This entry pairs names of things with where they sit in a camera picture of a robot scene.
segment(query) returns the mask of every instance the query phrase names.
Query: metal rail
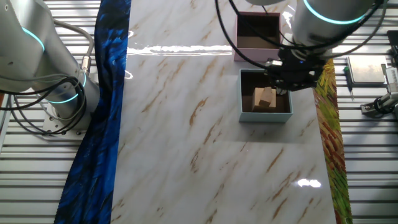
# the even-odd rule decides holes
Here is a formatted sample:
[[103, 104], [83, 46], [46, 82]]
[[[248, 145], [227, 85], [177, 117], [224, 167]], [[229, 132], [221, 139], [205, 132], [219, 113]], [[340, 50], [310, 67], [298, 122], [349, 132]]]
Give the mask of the metal rail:
[[[100, 1], [46, 1], [54, 18], [77, 25], [94, 34]], [[349, 37], [335, 52], [362, 42], [371, 33], [377, 18]], [[72, 31], [57, 27], [71, 53], [81, 62], [88, 41]], [[398, 30], [398, 0], [390, 1], [387, 17], [378, 35], [357, 55], [387, 55], [387, 30]], [[349, 196], [355, 224], [398, 223], [398, 124], [393, 115], [381, 119], [362, 116], [359, 106], [384, 95], [385, 88], [354, 88], [355, 101], [343, 75], [345, 58], [335, 60], [341, 130], [345, 143]], [[91, 71], [96, 73], [93, 58]], [[20, 97], [30, 103], [32, 97]], [[26, 111], [41, 126], [40, 106]], [[69, 168], [80, 144], [78, 141], [48, 142], [25, 132], [11, 118], [0, 153], [0, 223], [53, 223]]]

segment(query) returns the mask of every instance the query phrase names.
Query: wooden block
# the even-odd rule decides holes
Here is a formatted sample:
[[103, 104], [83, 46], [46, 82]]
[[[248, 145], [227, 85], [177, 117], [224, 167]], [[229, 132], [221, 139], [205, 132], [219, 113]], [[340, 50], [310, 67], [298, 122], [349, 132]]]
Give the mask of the wooden block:
[[276, 89], [272, 89], [272, 101], [268, 106], [269, 108], [276, 108]]
[[259, 102], [260, 106], [269, 106], [273, 100], [272, 96], [272, 88], [271, 87], [266, 87], [264, 88], [264, 91], [262, 92], [261, 99]]
[[260, 106], [260, 100], [262, 92], [264, 91], [263, 88], [255, 88], [252, 98], [252, 111], [254, 111], [255, 107]]

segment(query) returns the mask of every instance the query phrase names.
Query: open box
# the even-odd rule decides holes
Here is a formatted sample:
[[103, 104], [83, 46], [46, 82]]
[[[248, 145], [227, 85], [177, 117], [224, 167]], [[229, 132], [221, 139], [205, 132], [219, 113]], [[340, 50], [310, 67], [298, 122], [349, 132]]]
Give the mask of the open box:
[[241, 69], [238, 78], [238, 106], [240, 122], [285, 123], [293, 115], [292, 95], [288, 91], [276, 96], [276, 109], [272, 113], [252, 112], [254, 89], [271, 86], [263, 69]]
[[[241, 12], [246, 22], [264, 36], [280, 43], [280, 14], [275, 12]], [[235, 25], [235, 45], [248, 58], [255, 62], [266, 62], [267, 59], [278, 59], [279, 48], [258, 37], [250, 28], [239, 19]], [[234, 61], [243, 62], [236, 52]]]

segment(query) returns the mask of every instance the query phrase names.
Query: pink box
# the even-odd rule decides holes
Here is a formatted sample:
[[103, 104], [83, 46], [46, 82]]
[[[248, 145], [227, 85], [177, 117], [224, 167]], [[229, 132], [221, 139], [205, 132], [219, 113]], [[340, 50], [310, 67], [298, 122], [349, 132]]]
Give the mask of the pink box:
[[[269, 12], [241, 12], [247, 23], [266, 37], [281, 43], [280, 13]], [[237, 48], [248, 58], [255, 62], [266, 62], [267, 59], [278, 59], [279, 48], [258, 37], [252, 30], [236, 19], [235, 41]], [[236, 52], [234, 61], [244, 62]]]

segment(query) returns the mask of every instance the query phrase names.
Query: blue cloth strip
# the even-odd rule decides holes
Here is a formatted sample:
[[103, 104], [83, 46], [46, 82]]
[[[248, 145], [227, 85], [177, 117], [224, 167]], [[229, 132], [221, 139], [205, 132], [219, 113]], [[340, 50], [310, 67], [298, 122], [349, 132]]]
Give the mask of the blue cloth strip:
[[95, 26], [101, 98], [73, 161], [56, 224], [110, 223], [131, 0], [102, 0]]

